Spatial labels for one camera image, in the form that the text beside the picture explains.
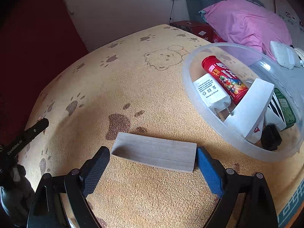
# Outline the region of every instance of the green package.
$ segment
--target green package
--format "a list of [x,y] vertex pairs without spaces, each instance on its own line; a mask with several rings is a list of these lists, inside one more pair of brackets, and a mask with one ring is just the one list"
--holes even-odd
[[284,116],[284,119],[285,119],[285,122],[286,122],[286,128],[290,128],[291,126],[293,126],[296,122],[296,118],[295,118],[295,115],[287,101],[287,99],[285,98],[285,96],[280,92],[279,89],[277,89],[275,87],[275,95],[277,96],[277,99],[280,103],[280,107],[282,109],[282,112],[283,112],[283,116]]

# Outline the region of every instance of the blue gripper pad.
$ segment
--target blue gripper pad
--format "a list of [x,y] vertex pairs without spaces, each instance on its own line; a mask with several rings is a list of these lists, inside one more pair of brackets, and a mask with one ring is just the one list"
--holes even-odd
[[203,174],[211,192],[216,194],[219,198],[222,197],[224,190],[222,187],[222,179],[215,172],[212,164],[209,162],[207,156],[203,153],[201,148],[196,149],[197,153],[197,164],[201,173]]

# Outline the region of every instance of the black and white striped object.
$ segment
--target black and white striped object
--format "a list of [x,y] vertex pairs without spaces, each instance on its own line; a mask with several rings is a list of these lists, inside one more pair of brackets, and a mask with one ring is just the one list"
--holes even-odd
[[278,131],[282,131],[284,128],[286,128],[282,108],[280,107],[280,103],[274,93],[265,111],[264,117],[264,125],[267,126],[271,124],[274,124]]

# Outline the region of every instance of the red cap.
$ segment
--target red cap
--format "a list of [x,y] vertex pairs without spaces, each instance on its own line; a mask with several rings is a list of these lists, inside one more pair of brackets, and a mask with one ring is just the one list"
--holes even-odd
[[202,67],[203,67],[203,68],[204,68],[204,65],[205,65],[206,61],[208,61],[208,60],[211,59],[211,58],[216,58],[216,56],[210,55],[210,56],[206,57],[206,58],[202,61]]

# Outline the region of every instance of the red box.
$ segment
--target red box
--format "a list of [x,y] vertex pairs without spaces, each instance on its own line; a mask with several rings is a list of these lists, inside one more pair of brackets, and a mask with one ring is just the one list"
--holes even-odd
[[177,21],[172,22],[171,26],[192,33],[202,39],[209,41],[210,43],[225,42],[208,24],[203,24],[197,21]]

